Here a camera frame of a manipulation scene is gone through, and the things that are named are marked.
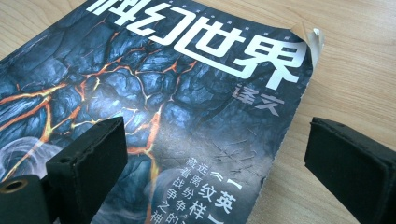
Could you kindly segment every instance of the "magazine cover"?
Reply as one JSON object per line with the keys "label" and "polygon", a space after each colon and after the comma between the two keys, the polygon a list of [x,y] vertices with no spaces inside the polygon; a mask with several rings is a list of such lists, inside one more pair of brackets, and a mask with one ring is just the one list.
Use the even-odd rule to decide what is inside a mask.
{"label": "magazine cover", "polygon": [[87,1],[0,62],[0,179],[43,177],[123,117],[128,164],[92,223],[245,223],[312,71],[291,30],[186,0]]}

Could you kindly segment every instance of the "scratched cover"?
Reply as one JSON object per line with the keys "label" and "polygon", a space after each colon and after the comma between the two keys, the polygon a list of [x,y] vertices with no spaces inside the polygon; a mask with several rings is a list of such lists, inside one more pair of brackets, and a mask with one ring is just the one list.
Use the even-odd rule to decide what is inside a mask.
{"label": "scratched cover", "polygon": [[192,1],[88,1],[0,62],[0,178],[44,176],[123,116],[129,161],[92,223],[245,223],[312,69],[290,30]]}

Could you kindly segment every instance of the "dark blue textured illustration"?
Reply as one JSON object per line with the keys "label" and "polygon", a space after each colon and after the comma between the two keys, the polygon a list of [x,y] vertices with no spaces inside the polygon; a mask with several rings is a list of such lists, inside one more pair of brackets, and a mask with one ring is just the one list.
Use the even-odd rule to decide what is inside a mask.
{"label": "dark blue textured illustration", "polygon": [[[93,2],[0,62],[0,179],[43,176],[45,161],[94,123],[123,116],[129,162],[93,223],[246,222],[312,74],[309,49],[303,65],[290,68],[298,82],[269,90],[271,63],[260,63],[248,79],[232,76],[175,51],[179,38],[162,46],[114,24],[118,15],[88,12]],[[192,1],[169,4],[199,10],[195,21],[214,15],[212,23],[232,24],[227,31],[249,27],[241,34],[246,40],[266,33],[302,41]],[[149,27],[166,35],[181,17],[161,13],[167,20]],[[136,20],[146,17],[141,10]],[[222,59],[202,54],[229,63],[246,46],[233,46]],[[236,99],[238,85],[281,99],[278,116],[255,108],[260,98],[251,105]],[[210,200],[209,187],[216,191]]]}

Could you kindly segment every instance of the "book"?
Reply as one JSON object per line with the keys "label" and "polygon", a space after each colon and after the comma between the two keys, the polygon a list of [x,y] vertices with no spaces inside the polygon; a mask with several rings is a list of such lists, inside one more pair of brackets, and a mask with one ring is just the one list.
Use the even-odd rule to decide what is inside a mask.
{"label": "book", "polygon": [[312,76],[302,38],[193,1],[87,1],[0,62],[0,179],[123,117],[128,164],[92,223],[244,223]]}

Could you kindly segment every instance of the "light wood surface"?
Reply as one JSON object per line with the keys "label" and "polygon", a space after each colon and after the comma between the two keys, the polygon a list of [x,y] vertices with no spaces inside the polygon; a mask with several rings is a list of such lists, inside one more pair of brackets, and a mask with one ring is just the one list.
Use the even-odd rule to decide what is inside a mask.
{"label": "light wood surface", "polygon": [[[83,0],[0,0],[0,58]],[[333,119],[396,149],[396,1],[199,0],[267,25],[303,21],[326,35],[318,67],[249,223],[357,223],[304,167],[312,117]]]}

